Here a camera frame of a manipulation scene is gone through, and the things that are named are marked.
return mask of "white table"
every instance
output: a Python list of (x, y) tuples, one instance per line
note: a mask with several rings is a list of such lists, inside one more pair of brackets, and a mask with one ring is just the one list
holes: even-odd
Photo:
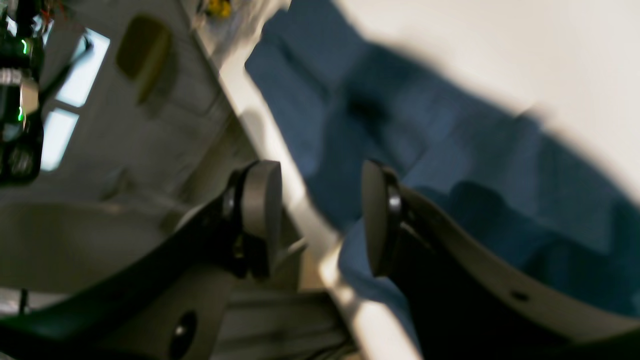
[[(194, 0), (182, 0), (192, 12)], [(284, 202), (320, 260), (324, 284), (368, 359), (418, 359), (389, 309), (359, 298), (337, 269), (340, 235), (317, 214), (265, 100), (244, 69), (260, 29), (290, 0), (254, 1), (242, 36), (212, 65), (261, 158), (282, 164)], [(640, 199), (640, 3), (624, 0), (335, 0), (368, 40), (435, 67), (589, 157)], [(209, 55), (220, 38), (200, 29)]]

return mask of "yellow object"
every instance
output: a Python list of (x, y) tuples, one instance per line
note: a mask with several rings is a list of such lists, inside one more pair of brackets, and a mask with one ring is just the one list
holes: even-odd
[(209, 0), (208, 12), (217, 17), (229, 17), (231, 15), (231, 3), (228, 0)]

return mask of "screw hole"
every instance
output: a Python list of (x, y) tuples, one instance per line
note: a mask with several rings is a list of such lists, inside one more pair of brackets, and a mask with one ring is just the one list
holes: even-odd
[(171, 345), (169, 346), (171, 360), (180, 360), (187, 354), (193, 338), (195, 338), (197, 326), (198, 318), (194, 311), (182, 315), (178, 324), (173, 328)]

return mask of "blue towel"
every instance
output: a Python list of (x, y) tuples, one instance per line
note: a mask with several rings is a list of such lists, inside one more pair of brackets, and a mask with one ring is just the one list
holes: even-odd
[(511, 265), (594, 306), (640, 316), (640, 213), (534, 119), (368, 44), (329, 0), (294, 0), (278, 13), (246, 69), (314, 204), (346, 234), (345, 278), (386, 303), (414, 339), (406, 299), (369, 271), (360, 205), (367, 158), (393, 167)]

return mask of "window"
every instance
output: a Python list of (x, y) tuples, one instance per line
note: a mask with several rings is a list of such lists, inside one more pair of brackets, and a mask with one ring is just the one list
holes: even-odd
[[(65, 82), (56, 96), (56, 100), (65, 102), (76, 108), (84, 105), (86, 98), (89, 96), (93, 82), (96, 76), (98, 76), (104, 55), (107, 53), (107, 49), (111, 43), (108, 38), (89, 29), (87, 29), (87, 37), (93, 43), (93, 50), (78, 60), (71, 70), (67, 82)], [(84, 40), (81, 39), (73, 58), (78, 57), (83, 51)]]
[(52, 171), (60, 165), (78, 118), (78, 114), (61, 109), (55, 109), (48, 114), (44, 126), (42, 161), (40, 162), (42, 170)]
[[(110, 39), (90, 29), (87, 29), (86, 36), (93, 43), (92, 51), (74, 64), (66, 82), (56, 95), (57, 101), (64, 102), (74, 108), (84, 106), (111, 43)], [(83, 50), (84, 39), (81, 38), (73, 58), (79, 56)], [(56, 170), (60, 165), (78, 118), (77, 113), (59, 108), (50, 112), (46, 117), (42, 161), (40, 163), (40, 168), (43, 171)]]

